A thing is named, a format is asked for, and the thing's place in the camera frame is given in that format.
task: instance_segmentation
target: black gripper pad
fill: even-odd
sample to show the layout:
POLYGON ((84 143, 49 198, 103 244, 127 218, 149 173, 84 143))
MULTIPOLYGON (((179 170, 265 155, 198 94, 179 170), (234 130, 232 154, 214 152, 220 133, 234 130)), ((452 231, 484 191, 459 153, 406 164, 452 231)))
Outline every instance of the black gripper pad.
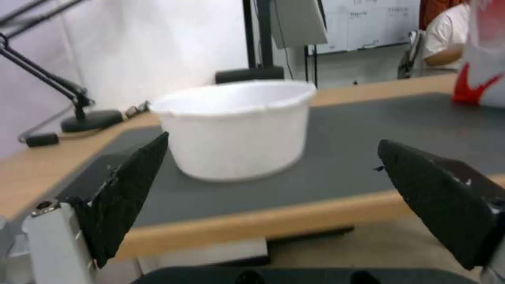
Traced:
POLYGON ((382 140, 392 183, 466 269, 487 263, 503 237, 505 191, 467 164, 382 140))
POLYGON ((80 197, 66 200, 75 210, 91 257, 99 268, 115 256, 137 218, 167 147, 165 132, 114 169, 91 200, 80 197))

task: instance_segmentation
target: person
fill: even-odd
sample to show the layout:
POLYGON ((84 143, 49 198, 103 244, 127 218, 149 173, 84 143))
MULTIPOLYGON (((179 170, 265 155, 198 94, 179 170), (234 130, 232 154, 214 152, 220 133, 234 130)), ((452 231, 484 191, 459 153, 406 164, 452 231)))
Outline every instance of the person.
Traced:
POLYGON ((470 0, 438 15, 425 33, 423 60, 428 68, 459 70, 468 36, 470 0))

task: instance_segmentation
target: floor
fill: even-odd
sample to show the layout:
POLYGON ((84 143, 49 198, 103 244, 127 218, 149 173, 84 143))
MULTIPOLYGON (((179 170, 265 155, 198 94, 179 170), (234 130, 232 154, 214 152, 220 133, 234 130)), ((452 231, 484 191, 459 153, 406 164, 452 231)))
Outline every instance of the floor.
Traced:
POLYGON ((436 268, 478 281, 463 269, 416 216, 357 226, 342 236, 274 244, 274 267, 436 268))

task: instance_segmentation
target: red and white bag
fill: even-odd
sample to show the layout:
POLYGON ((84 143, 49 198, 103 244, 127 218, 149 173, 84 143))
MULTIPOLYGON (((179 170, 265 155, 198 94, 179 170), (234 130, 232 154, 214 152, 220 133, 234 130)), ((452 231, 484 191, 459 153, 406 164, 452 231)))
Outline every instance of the red and white bag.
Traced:
POLYGON ((454 101, 505 108, 505 0, 472 0, 454 101))

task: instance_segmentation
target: red logo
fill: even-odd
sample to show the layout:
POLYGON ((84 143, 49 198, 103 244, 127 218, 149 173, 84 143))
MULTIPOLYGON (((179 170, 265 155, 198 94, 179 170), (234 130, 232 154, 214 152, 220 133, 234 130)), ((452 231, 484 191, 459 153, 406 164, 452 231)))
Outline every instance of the red logo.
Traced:
POLYGON ((505 75, 505 73, 502 73, 494 76, 489 81, 477 86, 476 88, 470 88, 470 86, 468 86, 469 72, 470 64, 467 63, 461 70, 461 73, 456 81, 456 88, 454 89, 454 96, 452 97, 453 101, 463 104, 478 105, 480 98, 484 95, 484 93, 491 86, 500 81, 500 79, 505 75))

